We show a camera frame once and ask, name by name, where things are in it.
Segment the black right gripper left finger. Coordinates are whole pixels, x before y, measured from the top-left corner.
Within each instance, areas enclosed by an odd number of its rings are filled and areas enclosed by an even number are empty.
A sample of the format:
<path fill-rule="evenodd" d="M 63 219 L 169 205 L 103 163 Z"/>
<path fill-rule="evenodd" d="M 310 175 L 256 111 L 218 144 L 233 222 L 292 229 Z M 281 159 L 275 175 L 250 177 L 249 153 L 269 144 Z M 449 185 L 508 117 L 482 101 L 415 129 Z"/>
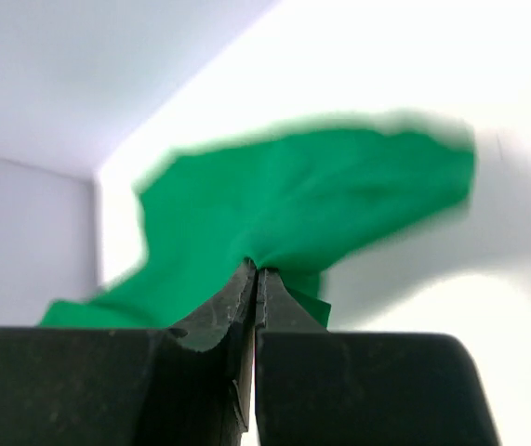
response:
<path fill-rule="evenodd" d="M 165 329 L 0 327 L 0 445 L 237 445 L 257 271 Z"/>

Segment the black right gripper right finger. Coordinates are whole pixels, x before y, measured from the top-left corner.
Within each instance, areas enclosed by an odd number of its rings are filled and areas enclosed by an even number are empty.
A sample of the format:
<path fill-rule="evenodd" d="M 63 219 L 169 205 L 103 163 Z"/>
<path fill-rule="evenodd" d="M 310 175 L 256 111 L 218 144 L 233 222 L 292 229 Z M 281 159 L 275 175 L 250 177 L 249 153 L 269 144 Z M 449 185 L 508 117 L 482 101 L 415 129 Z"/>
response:
<path fill-rule="evenodd" d="M 255 412 L 264 445 L 496 445 L 468 350 L 447 334 L 330 332 L 259 273 Z"/>

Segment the green t shirt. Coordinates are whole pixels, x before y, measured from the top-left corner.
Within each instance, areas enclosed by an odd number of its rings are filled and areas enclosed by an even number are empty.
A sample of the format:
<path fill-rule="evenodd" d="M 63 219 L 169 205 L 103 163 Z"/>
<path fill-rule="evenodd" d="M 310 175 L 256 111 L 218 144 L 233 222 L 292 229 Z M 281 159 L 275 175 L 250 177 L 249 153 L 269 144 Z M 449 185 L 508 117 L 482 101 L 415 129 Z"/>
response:
<path fill-rule="evenodd" d="M 312 120 L 179 154 L 139 188 L 143 265 L 85 301 L 53 302 L 42 324 L 165 328 L 247 259 L 277 269 L 327 323 L 325 271 L 465 203 L 475 155 L 468 125 L 405 113 Z"/>

